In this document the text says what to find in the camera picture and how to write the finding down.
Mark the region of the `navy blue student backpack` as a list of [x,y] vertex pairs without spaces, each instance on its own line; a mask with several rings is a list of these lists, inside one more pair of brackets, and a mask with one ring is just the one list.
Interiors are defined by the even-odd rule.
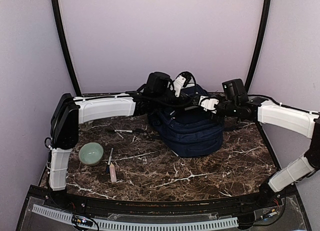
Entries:
[[210,155],[223,144],[225,119],[200,107],[163,107],[147,115],[149,125],[179,157]]

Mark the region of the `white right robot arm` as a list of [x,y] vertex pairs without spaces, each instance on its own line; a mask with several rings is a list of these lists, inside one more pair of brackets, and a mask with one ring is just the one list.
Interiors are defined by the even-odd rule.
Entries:
[[320,169],[320,114],[282,104],[262,94],[248,94],[241,79],[222,83],[224,96],[196,94],[193,104],[217,116],[274,125],[310,139],[308,150],[277,171],[255,196],[255,204],[266,208],[275,199],[275,194],[285,187],[311,176]]

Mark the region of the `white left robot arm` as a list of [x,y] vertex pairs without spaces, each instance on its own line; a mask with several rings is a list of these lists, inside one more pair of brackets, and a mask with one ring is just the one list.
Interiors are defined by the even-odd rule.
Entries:
[[149,74],[145,84],[134,91],[94,97],[61,96],[50,124],[48,186],[53,190],[51,201],[60,209],[67,209],[70,197],[66,189],[69,157],[79,141],[79,125],[112,117],[142,116],[157,108],[186,108],[192,97],[182,90],[189,84],[196,88],[196,79],[183,71],[175,79],[163,72]]

